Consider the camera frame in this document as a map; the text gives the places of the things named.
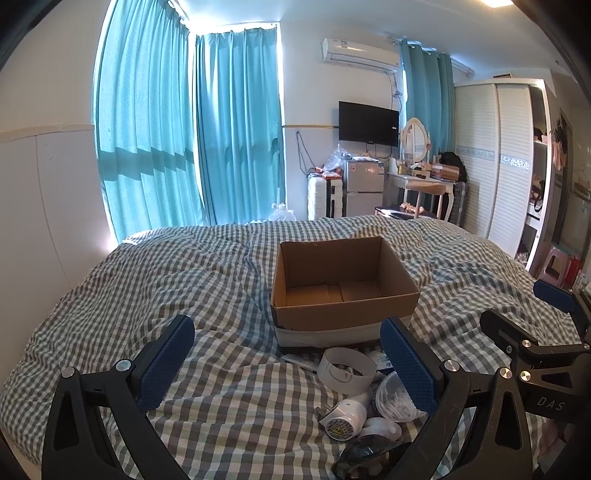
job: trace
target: white fridge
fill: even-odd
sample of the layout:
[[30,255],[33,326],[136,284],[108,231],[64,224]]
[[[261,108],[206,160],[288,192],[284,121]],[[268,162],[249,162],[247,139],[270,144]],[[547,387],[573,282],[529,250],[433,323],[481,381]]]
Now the white fridge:
[[345,216],[374,215],[382,206],[384,164],[376,160],[349,160],[343,178]]

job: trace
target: black tv screen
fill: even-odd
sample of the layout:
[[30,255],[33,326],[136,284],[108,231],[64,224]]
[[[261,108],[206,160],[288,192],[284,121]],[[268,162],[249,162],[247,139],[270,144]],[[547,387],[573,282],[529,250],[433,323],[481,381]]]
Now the black tv screen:
[[339,140],[398,146],[399,112],[339,102]]

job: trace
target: blue gripper pad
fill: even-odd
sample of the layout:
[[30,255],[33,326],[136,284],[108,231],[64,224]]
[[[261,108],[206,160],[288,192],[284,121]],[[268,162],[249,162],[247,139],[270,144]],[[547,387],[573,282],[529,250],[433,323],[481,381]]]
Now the blue gripper pad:
[[160,338],[150,345],[153,360],[139,379],[137,404],[146,413],[158,408],[193,347],[195,327],[189,317],[177,316]]
[[538,280],[534,283],[534,295],[547,304],[559,309],[561,312],[573,313],[576,304],[571,293],[564,291],[554,285]]
[[[427,345],[417,342],[398,318],[382,322],[380,341],[414,405],[432,415],[437,409],[443,383],[443,374],[439,369],[433,371],[435,363],[440,363],[437,355]],[[429,357],[426,360],[431,363],[431,368],[419,355]]]

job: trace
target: backpack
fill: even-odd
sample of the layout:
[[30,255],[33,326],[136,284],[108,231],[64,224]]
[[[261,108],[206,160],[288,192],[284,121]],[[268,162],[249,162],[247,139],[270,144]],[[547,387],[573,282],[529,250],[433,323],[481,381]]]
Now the backpack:
[[468,172],[466,167],[462,163],[462,159],[458,157],[454,152],[445,152],[441,154],[441,160],[439,161],[442,165],[449,165],[451,167],[457,167],[460,169],[459,181],[468,181]]

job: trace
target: ceiling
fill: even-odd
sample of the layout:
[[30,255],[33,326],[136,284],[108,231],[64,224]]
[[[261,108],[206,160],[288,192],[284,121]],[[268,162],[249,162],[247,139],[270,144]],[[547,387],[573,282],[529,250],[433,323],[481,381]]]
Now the ceiling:
[[245,22],[330,22],[419,41],[476,72],[508,67],[566,72],[550,40],[515,6],[493,9],[480,0],[177,1],[200,30]]

